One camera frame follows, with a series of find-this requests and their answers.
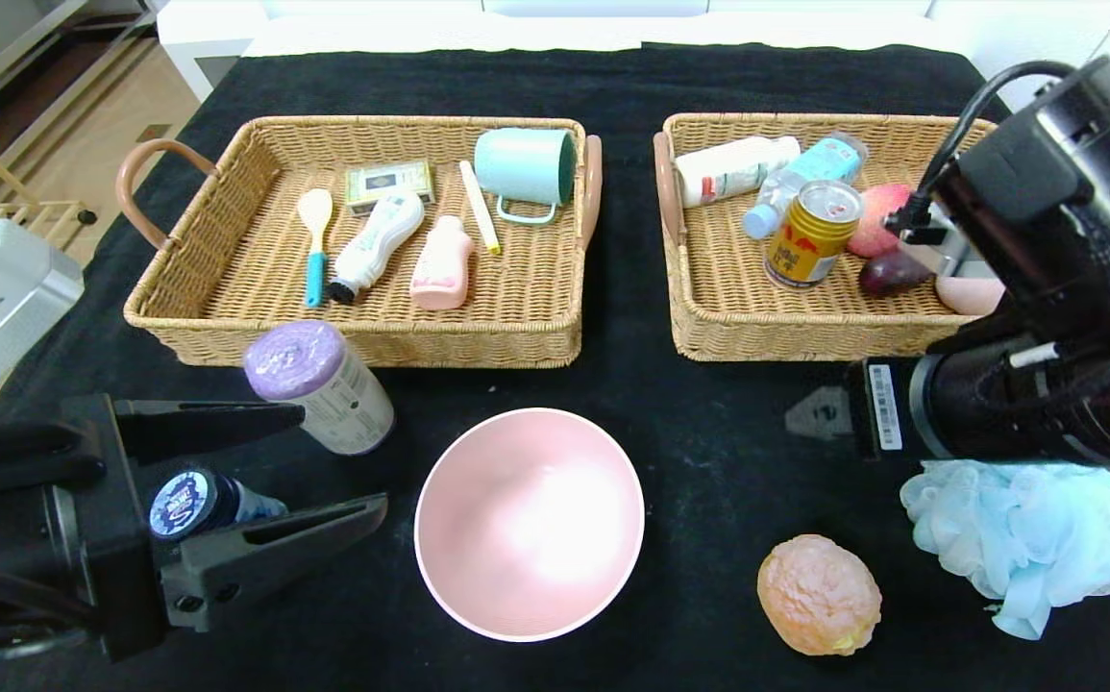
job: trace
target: wicker basket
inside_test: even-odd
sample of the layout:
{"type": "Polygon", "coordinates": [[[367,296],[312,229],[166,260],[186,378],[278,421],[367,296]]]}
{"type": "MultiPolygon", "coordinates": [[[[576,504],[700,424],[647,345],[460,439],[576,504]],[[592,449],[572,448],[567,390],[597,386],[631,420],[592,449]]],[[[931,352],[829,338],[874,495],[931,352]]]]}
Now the wicker basket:
{"type": "MultiPolygon", "coordinates": [[[[602,141],[567,119],[537,118],[260,118],[240,128],[216,167],[173,140],[152,140],[129,153],[119,171],[124,214],[159,251],[128,298],[129,324],[148,329],[194,367],[238,367],[262,333],[300,319],[336,324],[373,367],[559,368],[581,352],[584,251],[598,220],[602,141]],[[572,203],[543,227],[494,219],[502,255],[475,250],[470,294],[458,310],[418,310],[410,275],[422,238],[393,253],[373,288],[354,305],[304,307],[310,233],[296,202],[326,188],[340,200],[345,171],[397,161],[431,161],[435,204],[426,221],[453,214],[483,248],[457,162],[474,159],[482,132],[498,127],[564,128],[576,141],[572,203]],[[169,234],[132,201],[132,178],[150,154],[184,154],[209,175],[169,234]]],[[[517,202],[516,213],[539,205],[517,202]]],[[[362,229],[341,202],[325,233],[330,260],[362,229]]]]}
{"type": "MultiPolygon", "coordinates": [[[[791,134],[805,148],[834,130],[870,147],[857,188],[918,183],[955,118],[804,113],[682,113],[653,138],[662,205],[669,327],[678,352],[693,360],[854,360],[909,354],[948,337],[972,318],[938,301],[934,285],[870,298],[857,288],[865,260],[844,255],[809,290],[781,289],[764,270],[767,241],[743,231],[753,193],[684,210],[674,157],[750,136],[791,134]]],[[[965,146],[993,128],[977,122],[965,146]]]]}

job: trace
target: pink bowl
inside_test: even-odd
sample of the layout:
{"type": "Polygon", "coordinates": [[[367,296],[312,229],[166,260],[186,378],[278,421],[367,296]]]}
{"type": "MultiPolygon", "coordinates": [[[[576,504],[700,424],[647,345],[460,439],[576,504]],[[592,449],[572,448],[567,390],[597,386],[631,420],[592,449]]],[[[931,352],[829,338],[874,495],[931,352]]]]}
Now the pink bowl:
{"type": "Polygon", "coordinates": [[[503,641],[589,622],[633,571],[639,479],[619,443],[555,409],[507,411],[444,452],[418,497],[414,552],[456,622],[503,641]]]}

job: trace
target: table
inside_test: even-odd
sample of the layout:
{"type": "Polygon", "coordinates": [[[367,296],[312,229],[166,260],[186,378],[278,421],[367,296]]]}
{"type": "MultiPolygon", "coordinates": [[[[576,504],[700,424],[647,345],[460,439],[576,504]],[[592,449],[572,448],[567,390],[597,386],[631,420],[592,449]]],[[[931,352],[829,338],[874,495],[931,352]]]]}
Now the table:
{"type": "MultiPolygon", "coordinates": [[[[669,340],[650,158],[666,116],[955,114],[979,83],[963,58],[899,46],[244,59],[180,137],[209,157],[264,114],[576,118],[602,136],[584,352],[558,371],[382,369],[397,429],[365,459],[336,459],[290,431],[209,460],[291,507],[387,490],[390,515],[233,630],[179,631],[115,665],[92,646],[9,662],[0,689],[1110,689],[1110,596],[1056,610],[1041,643],[999,633],[972,586],[914,546],[897,489],[915,469],[862,464],[848,442],[784,433],[784,411],[838,382],[842,364],[700,364],[669,340]],[[529,404],[579,412],[619,440],[639,474],[647,530],[610,608],[563,639],[515,645],[481,639],[437,608],[415,566],[413,510],[460,432],[529,404]],[[793,652],[758,610],[758,562],[804,531],[857,553],[884,591],[884,622],[852,658],[793,652]]],[[[168,158],[138,198],[169,228],[198,184],[168,158]]],[[[0,421],[89,391],[253,398],[242,372],[182,367],[124,323],[121,305],[151,254],[123,219],[111,228],[84,298],[6,385],[0,421]]]]}

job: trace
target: basket handle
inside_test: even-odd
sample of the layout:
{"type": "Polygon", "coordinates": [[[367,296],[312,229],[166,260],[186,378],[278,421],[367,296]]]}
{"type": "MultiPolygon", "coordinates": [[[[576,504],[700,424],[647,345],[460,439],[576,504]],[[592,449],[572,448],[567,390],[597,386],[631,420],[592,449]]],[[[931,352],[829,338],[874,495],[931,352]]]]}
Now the basket handle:
{"type": "Polygon", "coordinates": [[[674,181],[674,162],[669,157],[669,137],[665,132],[653,136],[653,161],[656,166],[656,202],[662,210],[662,229],[674,247],[686,240],[683,229],[683,202],[674,181]]]}
{"type": "Polygon", "coordinates": [[[598,228],[598,213],[602,211],[602,138],[591,134],[584,142],[585,166],[584,178],[584,215],[581,218],[581,249],[589,249],[589,240],[598,228]]]}
{"type": "Polygon", "coordinates": [[[119,208],[123,210],[123,215],[128,217],[129,222],[137,227],[140,235],[145,237],[152,247],[161,250],[167,245],[169,235],[161,232],[158,224],[149,220],[149,217],[137,205],[135,198],[132,198],[132,184],[137,180],[140,167],[145,166],[145,161],[149,161],[149,158],[158,152],[181,153],[186,161],[191,162],[191,166],[210,177],[216,177],[218,167],[212,166],[211,161],[176,139],[151,139],[143,141],[131,152],[128,152],[128,158],[124,158],[123,166],[119,167],[119,175],[115,175],[114,179],[114,194],[119,198],[119,208]]]}

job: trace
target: blue bottle cap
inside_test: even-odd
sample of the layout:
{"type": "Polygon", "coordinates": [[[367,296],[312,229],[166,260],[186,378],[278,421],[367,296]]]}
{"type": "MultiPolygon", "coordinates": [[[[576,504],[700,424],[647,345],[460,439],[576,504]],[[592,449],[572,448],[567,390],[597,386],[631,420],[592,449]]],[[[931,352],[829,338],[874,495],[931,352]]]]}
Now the blue bottle cap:
{"type": "Polygon", "coordinates": [[[180,540],[202,531],[218,508],[218,479],[202,469],[184,470],[169,479],[149,510],[149,530],[162,540],[180,540]]]}
{"type": "Polygon", "coordinates": [[[781,223],[781,217],[768,204],[757,204],[743,214],[744,231],[756,240],[773,235],[778,223],[781,223]]]}

